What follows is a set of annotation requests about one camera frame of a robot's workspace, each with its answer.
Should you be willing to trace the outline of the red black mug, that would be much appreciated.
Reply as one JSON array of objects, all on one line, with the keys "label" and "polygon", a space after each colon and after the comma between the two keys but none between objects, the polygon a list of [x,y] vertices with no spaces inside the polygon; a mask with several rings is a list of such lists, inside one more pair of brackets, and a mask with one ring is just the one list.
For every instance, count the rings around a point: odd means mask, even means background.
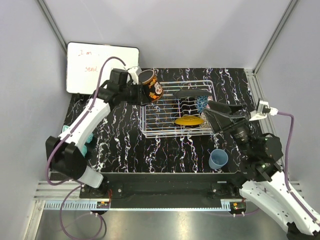
[{"label": "red black mug", "polygon": [[163,96],[164,90],[152,69],[143,70],[138,75],[138,80],[150,102],[156,102]]}]

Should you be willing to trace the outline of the blue patterned bowl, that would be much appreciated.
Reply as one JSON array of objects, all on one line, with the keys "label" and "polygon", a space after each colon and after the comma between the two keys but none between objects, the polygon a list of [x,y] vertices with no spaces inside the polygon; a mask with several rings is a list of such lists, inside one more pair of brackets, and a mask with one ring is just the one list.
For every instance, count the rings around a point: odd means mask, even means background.
[{"label": "blue patterned bowl", "polygon": [[197,96],[196,97],[196,107],[197,111],[201,114],[203,110],[207,107],[208,101],[212,101],[212,96]]}]

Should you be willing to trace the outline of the yellow patterned small plate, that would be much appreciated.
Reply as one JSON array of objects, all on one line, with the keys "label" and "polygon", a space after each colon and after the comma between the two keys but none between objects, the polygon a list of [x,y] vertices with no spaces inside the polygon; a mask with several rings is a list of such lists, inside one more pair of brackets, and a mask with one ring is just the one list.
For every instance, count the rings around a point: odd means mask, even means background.
[{"label": "yellow patterned small plate", "polygon": [[180,126],[198,126],[204,123],[204,120],[198,116],[184,115],[174,121]]}]

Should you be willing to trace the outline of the light blue plastic cup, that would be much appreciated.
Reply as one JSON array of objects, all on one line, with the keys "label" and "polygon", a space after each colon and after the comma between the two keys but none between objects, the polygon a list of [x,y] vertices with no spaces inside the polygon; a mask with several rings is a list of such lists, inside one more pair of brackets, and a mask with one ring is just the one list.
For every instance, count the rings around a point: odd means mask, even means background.
[{"label": "light blue plastic cup", "polygon": [[217,170],[228,163],[228,154],[222,149],[215,149],[211,152],[208,164],[211,169]]}]

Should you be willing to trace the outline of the white wire dish rack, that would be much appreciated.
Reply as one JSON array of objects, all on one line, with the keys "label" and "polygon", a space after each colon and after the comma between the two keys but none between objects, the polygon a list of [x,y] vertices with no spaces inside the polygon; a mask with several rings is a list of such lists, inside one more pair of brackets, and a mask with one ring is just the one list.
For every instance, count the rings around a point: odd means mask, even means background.
[{"label": "white wire dish rack", "polygon": [[208,100],[215,101],[216,93],[211,80],[169,81],[161,83],[163,96],[160,100],[140,107],[139,127],[146,138],[190,137],[211,135],[207,123],[194,126],[179,125],[175,121],[189,115],[204,119],[195,96],[178,98],[178,91],[207,91]]}]

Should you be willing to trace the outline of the black floral square plate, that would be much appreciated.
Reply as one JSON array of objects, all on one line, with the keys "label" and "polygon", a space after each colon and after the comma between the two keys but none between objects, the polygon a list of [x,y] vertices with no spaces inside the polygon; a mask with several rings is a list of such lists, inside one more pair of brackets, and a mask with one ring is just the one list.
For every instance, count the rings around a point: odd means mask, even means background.
[{"label": "black floral square plate", "polygon": [[189,98],[189,97],[202,97],[202,96],[212,96],[212,94],[203,89],[189,89],[189,90],[179,90],[173,94],[177,99]]}]

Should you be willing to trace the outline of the red white patterned bowl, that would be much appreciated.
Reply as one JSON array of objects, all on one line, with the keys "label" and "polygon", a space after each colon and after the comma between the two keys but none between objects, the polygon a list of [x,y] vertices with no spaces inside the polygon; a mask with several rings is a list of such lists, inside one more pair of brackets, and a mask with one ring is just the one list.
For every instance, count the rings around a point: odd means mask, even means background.
[{"label": "red white patterned bowl", "polygon": [[211,129],[211,125],[207,120],[207,117],[204,112],[201,113],[200,118],[203,120],[203,123],[200,125],[203,129]]}]

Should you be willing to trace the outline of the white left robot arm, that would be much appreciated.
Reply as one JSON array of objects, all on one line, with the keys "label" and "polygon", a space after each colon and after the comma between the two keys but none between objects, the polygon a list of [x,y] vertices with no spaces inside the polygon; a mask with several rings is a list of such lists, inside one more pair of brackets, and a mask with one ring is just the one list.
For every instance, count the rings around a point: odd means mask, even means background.
[{"label": "white left robot arm", "polygon": [[71,126],[59,136],[50,136],[46,140],[47,172],[53,170],[81,185],[90,186],[90,192],[97,198],[108,193],[106,179],[87,164],[82,149],[97,125],[120,103],[149,103],[139,80],[141,73],[139,66],[127,70],[114,68],[109,79],[98,81],[89,102]]}]

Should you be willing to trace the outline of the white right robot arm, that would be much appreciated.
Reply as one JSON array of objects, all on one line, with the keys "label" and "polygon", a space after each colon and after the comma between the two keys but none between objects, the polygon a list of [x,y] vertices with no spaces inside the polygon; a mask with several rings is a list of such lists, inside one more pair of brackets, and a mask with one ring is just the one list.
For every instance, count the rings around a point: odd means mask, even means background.
[{"label": "white right robot arm", "polygon": [[228,195],[242,197],[254,203],[271,217],[289,240],[318,240],[320,215],[289,182],[288,169],[281,169],[278,160],[288,158],[279,137],[272,133],[258,134],[250,125],[253,121],[281,112],[260,99],[255,110],[246,105],[229,105],[210,100],[203,110],[214,133],[229,133],[238,149],[246,156],[242,176],[227,185]]}]

